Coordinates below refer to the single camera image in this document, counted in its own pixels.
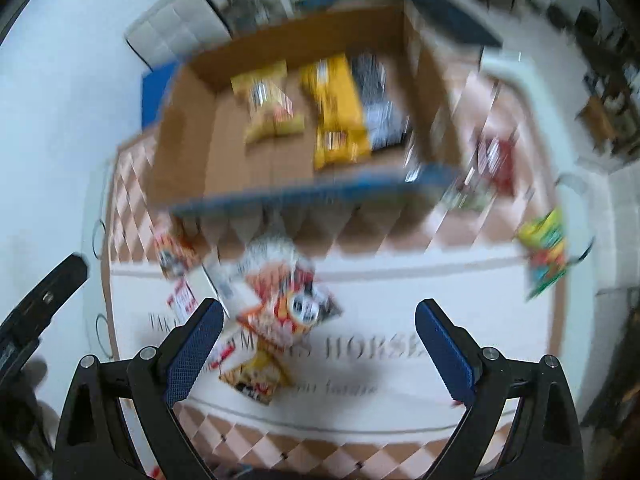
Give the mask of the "panda print snack packet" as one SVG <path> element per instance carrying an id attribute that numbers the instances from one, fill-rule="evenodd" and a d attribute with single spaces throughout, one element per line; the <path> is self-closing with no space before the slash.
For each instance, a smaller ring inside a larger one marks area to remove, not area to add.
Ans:
<path id="1" fill-rule="evenodd" d="M 344 310 L 316 280 L 314 264 L 283 236 L 262 236 L 248 244 L 238 266 L 240 283 L 254 298 L 236 320 L 279 350 L 294 347 L 314 328 Z"/>

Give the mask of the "yellow and black snack bag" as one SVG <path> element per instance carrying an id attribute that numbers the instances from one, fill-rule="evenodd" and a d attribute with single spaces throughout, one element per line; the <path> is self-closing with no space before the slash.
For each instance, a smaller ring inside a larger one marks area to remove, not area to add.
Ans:
<path id="1" fill-rule="evenodd" d="M 338 54 L 300 70 L 318 110 L 314 168 L 359 164 L 406 143 L 411 119 L 390 99 L 386 71 L 371 53 Z"/>

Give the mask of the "white cookie snack packet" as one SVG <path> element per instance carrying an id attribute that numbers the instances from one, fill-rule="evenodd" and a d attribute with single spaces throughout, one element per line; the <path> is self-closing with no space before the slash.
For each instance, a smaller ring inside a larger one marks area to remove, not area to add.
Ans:
<path id="1" fill-rule="evenodd" d="M 179 325 L 186 324 L 205 299 L 213 299 L 220 303 L 224 320 L 216 344 L 205 361 L 206 372 L 218 372 L 224 361 L 240 353 L 243 329 L 235 319 L 238 309 L 230 301 L 230 294 L 230 285 L 219 273 L 219 269 L 216 266 L 200 264 L 176 281 L 167 298 L 168 308 L 175 315 Z"/>

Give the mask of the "orange snack packet far left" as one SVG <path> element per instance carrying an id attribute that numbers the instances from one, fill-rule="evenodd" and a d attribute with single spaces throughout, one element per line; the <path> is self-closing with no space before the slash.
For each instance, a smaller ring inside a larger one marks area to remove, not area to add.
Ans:
<path id="1" fill-rule="evenodd" d="M 172 229 L 160 229 L 153 238 L 157 262 L 165 278 L 182 278 L 201 263 L 195 248 Z"/>

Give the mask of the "yellow biscuit snack packet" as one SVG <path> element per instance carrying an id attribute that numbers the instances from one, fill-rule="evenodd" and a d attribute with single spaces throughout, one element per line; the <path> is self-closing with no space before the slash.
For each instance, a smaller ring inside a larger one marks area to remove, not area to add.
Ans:
<path id="1" fill-rule="evenodd" d="M 264 349 L 258 349 L 250 359 L 226 370 L 219 379 L 262 405 L 269 405 L 280 389 L 292 385 L 285 367 L 272 352 Z"/>

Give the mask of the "green watermelon gum candy bag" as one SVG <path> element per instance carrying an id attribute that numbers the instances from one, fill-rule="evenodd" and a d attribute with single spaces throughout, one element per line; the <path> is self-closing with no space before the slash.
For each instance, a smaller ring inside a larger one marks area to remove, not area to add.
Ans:
<path id="1" fill-rule="evenodd" d="M 567 271 L 561 211 L 554 208 L 544 217 L 522 223 L 515 237 L 526 250 L 529 277 L 527 298 L 533 299 L 559 281 Z"/>

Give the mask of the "pale green snack packet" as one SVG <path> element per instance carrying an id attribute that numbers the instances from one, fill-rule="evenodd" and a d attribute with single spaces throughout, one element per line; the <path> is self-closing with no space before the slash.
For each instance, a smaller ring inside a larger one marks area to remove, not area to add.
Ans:
<path id="1" fill-rule="evenodd" d="M 491 204 L 494 196 L 494 189 L 488 180 L 471 168 L 465 176 L 452 182 L 440 202 L 447 210 L 481 214 Z"/>

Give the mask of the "dark red snack packet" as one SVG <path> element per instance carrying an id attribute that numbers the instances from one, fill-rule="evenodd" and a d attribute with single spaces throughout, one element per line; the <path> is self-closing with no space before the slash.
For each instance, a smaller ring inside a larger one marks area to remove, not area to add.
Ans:
<path id="1" fill-rule="evenodd" d="M 499 196 L 515 196 L 514 154 L 514 136 L 475 136 L 474 167 Z"/>

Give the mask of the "wooden stool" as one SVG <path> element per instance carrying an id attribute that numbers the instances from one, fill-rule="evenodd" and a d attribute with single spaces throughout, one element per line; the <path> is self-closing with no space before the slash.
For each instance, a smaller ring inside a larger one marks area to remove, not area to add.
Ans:
<path id="1" fill-rule="evenodd" d="M 627 139 L 626 120 L 611 112 L 597 96 L 590 96 L 576 119 L 587 129 L 599 154 L 617 154 Z"/>

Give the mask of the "small yellow snack bag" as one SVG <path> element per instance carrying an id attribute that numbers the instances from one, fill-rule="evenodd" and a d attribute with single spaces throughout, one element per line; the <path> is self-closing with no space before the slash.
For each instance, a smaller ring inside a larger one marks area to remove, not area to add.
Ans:
<path id="1" fill-rule="evenodd" d="M 250 120 L 243 133 L 245 146 L 278 136 L 296 136 L 305 129 L 305 117 L 283 91 L 288 76 L 285 61 L 239 74 L 231 79 L 233 94 L 244 100 Z"/>

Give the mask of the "white padded chair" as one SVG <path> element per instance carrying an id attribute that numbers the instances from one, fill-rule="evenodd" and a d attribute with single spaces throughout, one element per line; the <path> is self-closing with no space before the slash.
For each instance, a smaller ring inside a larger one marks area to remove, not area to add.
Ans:
<path id="1" fill-rule="evenodd" d="M 230 39 L 228 26 L 210 0 L 158 0 L 125 32 L 128 46 L 151 70 Z"/>

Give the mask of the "blue green milk carton box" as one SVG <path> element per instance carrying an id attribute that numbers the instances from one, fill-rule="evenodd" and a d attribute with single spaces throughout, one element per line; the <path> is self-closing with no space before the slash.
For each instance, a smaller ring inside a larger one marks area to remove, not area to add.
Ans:
<path id="1" fill-rule="evenodd" d="M 431 24 L 411 0 L 311 14 L 197 55 L 172 77 L 142 188 L 154 211 L 209 224 L 278 212 L 305 250 L 424 252 L 462 165 Z M 372 151 L 348 59 L 383 65 L 410 125 Z"/>

